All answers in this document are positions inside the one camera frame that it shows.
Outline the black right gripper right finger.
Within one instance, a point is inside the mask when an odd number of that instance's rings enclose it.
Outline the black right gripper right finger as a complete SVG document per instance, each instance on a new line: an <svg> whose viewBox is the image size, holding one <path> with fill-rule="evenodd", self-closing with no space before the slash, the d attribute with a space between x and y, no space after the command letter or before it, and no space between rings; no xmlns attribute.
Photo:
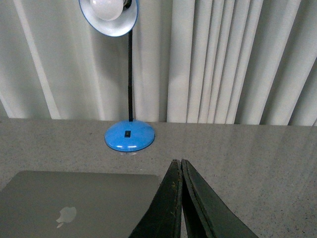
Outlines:
<svg viewBox="0 0 317 238"><path fill-rule="evenodd" d="M256 238L188 160L183 172L182 208L189 238Z"/></svg>

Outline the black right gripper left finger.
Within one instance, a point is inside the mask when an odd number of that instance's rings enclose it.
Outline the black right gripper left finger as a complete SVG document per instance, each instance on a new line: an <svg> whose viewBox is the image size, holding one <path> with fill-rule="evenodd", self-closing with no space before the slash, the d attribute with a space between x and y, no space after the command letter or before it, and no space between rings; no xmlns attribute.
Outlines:
<svg viewBox="0 0 317 238"><path fill-rule="evenodd" d="M148 210L131 238L179 238L181 235L183 173L172 160Z"/></svg>

